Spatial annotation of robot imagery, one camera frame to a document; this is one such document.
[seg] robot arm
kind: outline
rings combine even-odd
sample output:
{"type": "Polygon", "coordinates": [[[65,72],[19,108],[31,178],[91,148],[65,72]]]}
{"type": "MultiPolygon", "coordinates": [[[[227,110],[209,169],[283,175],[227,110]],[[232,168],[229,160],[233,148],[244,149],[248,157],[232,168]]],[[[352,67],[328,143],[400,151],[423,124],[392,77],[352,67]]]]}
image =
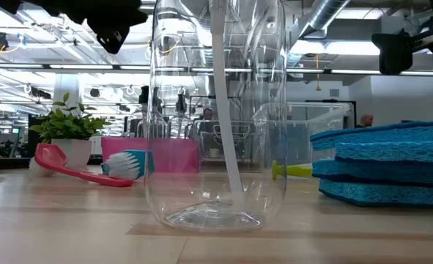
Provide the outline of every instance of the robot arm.
{"type": "Polygon", "coordinates": [[[428,48],[433,53],[433,17],[427,22],[429,31],[411,37],[398,34],[374,34],[372,42],[380,49],[380,72],[399,74],[413,65],[413,53],[428,48]]]}

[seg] green plant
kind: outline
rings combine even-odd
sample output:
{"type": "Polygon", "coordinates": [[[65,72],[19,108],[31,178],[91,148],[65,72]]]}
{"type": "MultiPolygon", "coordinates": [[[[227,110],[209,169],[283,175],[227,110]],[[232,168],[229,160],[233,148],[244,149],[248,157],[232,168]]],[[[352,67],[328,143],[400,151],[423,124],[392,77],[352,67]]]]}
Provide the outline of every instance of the green plant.
{"type": "Polygon", "coordinates": [[[104,125],[110,125],[105,119],[91,118],[86,110],[96,110],[93,107],[84,107],[82,103],[70,107],[67,103],[70,93],[63,96],[63,101],[54,102],[57,108],[48,115],[38,117],[44,120],[41,125],[33,125],[29,130],[40,133],[42,143],[49,143],[52,139],[84,139],[87,140],[94,136],[98,130],[103,129],[104,125]]]}

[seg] stack of sponges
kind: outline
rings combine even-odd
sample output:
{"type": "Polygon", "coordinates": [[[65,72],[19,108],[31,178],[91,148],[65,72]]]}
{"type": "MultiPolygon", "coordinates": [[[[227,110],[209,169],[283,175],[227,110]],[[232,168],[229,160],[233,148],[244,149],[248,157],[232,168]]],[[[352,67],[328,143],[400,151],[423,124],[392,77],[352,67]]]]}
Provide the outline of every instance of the stack of sponges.
{"type": "Polygon", "coordinates": [[[326,196],[359,206],[433,207],[433,122],[330,131],[311,142],[314,151],[336,148],[335,160],[313,163],[326,196]]]}

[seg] pink handle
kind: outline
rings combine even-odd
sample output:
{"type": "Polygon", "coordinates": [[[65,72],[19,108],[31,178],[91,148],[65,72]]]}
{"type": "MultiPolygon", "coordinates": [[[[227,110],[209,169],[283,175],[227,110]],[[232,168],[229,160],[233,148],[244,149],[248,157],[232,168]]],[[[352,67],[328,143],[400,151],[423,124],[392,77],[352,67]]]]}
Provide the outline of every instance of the pink handle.
{"type": "Polygon", "coordinates": [[[38,144],[34,159],[39,166],[46,169],[78,177],[82,180],[87,180],[93,183],[99,183],[104,186],[129,187],[133,185],[132,180],[112,178],[107,175],[68,169],[64,166],[67,163],[66,156],[62,150],[54,144],[38,144]]]}

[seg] pink container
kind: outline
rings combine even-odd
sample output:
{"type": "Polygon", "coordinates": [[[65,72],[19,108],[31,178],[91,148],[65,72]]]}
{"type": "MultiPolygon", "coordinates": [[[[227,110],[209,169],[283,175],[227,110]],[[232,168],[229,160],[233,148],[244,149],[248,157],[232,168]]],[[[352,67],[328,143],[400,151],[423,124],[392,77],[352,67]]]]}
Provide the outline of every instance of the pink container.
{"type": "MultiPolygon", "coordinates": [[[[192,139],[153,139],[155,172],[198,172],[199,151],[192,139]]],[[[146,150],[146,139],[103,137],[102,156],[107,161],[112,154],[123,150],[146,150]]]]}

